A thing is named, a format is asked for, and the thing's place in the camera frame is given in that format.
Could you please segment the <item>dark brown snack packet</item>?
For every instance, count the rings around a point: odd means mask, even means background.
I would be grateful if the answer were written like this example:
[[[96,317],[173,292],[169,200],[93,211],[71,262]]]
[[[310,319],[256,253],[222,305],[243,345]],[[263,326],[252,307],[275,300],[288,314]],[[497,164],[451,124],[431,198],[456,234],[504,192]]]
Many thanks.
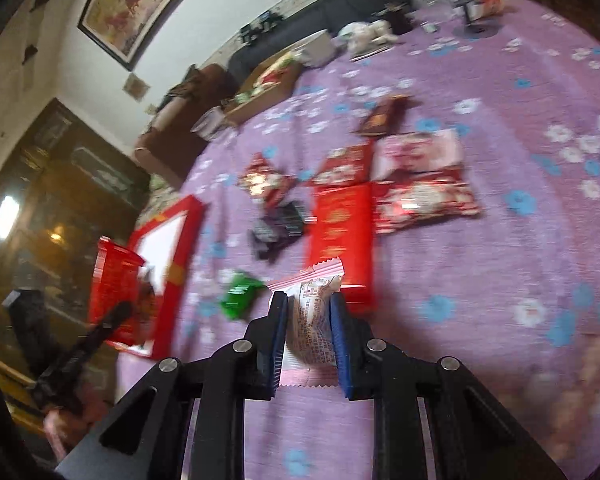
[[[372,108],[354,133],[358,136],[388,136],[397,133],[410,105],[411,97],[407,94],[386,96]]]

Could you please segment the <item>red heart snack packet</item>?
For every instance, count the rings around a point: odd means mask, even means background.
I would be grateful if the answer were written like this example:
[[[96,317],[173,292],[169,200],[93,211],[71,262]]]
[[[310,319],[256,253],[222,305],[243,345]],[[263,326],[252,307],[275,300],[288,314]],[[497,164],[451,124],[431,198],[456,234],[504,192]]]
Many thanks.
[[[372,185],[376,234],[390,234],[451,217],[478,217],[481,207],[460,167]]]

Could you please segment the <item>cardboard snack box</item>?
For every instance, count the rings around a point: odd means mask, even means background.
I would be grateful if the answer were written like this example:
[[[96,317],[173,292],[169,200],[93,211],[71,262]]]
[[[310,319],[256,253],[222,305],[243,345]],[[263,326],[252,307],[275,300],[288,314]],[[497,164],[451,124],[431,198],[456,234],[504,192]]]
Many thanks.
[[[240,86],[237,93],[223,105],[226,121],[232,126],[285,101],[294,93],[294,86],[303,70],[294,50],[283,50],[260,63]]]

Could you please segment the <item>framed horse painting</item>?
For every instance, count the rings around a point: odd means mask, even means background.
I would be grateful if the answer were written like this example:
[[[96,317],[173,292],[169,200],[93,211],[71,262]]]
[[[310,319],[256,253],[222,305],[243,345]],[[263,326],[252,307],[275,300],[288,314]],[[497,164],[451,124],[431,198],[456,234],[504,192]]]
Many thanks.
[[[182,1],[86,0],[78,29],[122,67],[132,70]]]

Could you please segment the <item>pink lotso snack packet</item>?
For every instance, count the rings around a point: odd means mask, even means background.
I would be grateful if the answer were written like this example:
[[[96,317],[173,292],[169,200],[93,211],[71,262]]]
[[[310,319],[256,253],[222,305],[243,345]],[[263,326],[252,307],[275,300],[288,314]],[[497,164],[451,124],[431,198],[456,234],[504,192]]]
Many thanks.
[[[370,180],[388,180],[395,172],[422,174],[460,166],[464,153],[455,129],[386,136],[375,143]]]

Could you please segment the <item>purple floral tablecloth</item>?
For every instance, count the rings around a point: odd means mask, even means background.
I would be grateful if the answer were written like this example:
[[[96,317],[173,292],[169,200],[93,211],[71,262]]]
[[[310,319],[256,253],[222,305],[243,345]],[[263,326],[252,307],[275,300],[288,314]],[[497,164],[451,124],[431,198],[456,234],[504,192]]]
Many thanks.
[[[172,351],[195,361],[242,336],[219,307],[235,271],[269,281],[306,266],[305,242],[271,264],[253,257],[260,210],[236,183],[253,155],[309,179],[396,93],[416,101],[404,130],[458,132],[482,213],[376,242],[374,331],[415,358],[459,358],[582,479],[600,463],[600,43],[530,1],[509,3],[490,38],[444,26],[367,61],[336,58],[223,131],[183,188],[207,214]]]

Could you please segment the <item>red flower snack packet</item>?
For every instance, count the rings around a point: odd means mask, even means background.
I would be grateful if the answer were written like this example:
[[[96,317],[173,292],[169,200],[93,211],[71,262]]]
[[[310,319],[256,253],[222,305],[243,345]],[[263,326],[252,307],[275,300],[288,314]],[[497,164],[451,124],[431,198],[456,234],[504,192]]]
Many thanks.
[[[296,185],[297,179],[274,167],[262,153],[253,155],[237,185],[264,209],[276,207]]]

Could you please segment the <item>pink white snack packet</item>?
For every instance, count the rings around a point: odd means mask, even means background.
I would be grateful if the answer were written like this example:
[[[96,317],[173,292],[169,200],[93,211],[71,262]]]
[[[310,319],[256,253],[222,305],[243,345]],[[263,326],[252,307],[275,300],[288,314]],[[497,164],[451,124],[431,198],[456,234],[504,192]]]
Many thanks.
[[[284,292],[289,304],[279,385],[331,387],[338,384],[328,300],[334,292],[340,291],[343,275],[341,260],[332,258],[266,284],[271,292]]]

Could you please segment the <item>small wall plaque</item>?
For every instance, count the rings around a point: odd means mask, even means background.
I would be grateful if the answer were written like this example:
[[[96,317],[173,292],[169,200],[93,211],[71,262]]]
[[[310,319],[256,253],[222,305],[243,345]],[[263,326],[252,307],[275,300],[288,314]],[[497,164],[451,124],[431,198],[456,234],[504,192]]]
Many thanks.
[[[142,102],[149,90],[149,84],[146,84],[143,79],[140,79],[140,77],[137,77],[134,73],[129,73],[122,90],[134,101]]]

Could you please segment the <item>long red cake packet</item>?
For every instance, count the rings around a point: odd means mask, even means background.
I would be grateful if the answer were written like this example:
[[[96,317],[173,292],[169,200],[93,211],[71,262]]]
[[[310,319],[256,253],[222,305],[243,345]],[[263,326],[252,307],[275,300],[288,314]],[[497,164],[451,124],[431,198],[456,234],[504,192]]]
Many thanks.
[[[340,290],[349,311],[358,316],[371,314],[376,310],[372,185],[318,188],[314,198],[306,264],[340,259]]]

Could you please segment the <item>white ceramic mug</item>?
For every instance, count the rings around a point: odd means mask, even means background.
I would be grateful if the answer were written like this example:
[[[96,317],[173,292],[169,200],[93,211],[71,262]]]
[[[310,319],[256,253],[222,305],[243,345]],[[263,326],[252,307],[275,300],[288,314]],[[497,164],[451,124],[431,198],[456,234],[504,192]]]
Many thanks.
[[[307,68],[320,68],[329,63],[336,54],[337,49],[327,29],[314,32],[298,41],[294,47],[294,57]]]

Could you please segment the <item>wooden cabinet doors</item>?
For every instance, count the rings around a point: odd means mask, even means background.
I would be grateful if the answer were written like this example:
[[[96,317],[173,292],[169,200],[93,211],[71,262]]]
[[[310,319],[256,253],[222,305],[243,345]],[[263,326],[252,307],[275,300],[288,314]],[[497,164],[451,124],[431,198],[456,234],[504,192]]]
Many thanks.
[[[20,436],[41,462],[55,456],[2,302],[16,288],[42,292],[56,340],[87,329],[97,242],[123,245],[146,204],[148,173],[61,102],[35,118],[0,171],[0,386]]]

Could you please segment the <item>red gift box tray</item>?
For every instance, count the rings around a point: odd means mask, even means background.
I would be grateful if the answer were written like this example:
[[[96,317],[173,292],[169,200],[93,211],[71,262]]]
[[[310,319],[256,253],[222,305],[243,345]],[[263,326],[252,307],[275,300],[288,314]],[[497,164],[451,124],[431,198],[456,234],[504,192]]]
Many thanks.
[[[190,257],[206,205],[187,195],[121,246],[108,237],[97,244],[88,322],[95,325],[122,301],[135,311],[106,339],[118,351],[160,360],[171,353]]]

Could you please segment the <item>green snack packet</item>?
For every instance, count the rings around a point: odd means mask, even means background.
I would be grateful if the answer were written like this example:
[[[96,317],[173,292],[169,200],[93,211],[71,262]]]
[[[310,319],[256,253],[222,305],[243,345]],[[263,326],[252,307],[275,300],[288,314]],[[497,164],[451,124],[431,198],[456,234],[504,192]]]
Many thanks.
[[[236,272],[220,301],[222,312],[230,320],[242,318],[263,289],[265,284],[255,276],[242,271]]]

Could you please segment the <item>black leather sofa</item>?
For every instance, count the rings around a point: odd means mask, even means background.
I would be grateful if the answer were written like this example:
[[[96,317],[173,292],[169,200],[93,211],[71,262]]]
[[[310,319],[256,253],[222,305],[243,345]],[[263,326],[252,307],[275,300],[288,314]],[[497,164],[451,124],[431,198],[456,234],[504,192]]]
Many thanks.
[[[374,18],[388,3],[408,6],[411,0],[317,0],[284,18],[254,44],[236,51],[228,60],[227,71],[242,84],[257,65],[294,42],[323,29],[336,35],[344,25]]]

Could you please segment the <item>black purple snack packet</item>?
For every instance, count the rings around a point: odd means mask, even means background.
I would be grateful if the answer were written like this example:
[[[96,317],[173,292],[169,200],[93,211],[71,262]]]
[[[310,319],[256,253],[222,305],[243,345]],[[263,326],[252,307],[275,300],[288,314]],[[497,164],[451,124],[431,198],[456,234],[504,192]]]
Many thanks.
[[[305,230],[306,208],[300,200],[290,200],[254,222],[248,240],[258,260],[274,262],[285,248],[300,240]]]

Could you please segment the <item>red white flower packet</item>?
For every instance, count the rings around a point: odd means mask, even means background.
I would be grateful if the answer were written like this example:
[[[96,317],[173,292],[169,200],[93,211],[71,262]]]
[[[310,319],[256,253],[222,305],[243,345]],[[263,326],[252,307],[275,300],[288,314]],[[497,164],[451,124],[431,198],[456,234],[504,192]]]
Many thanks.
[[[334,148],[311,179],[318,188],[343,188],[370,180],[373,148],[369,143]]]

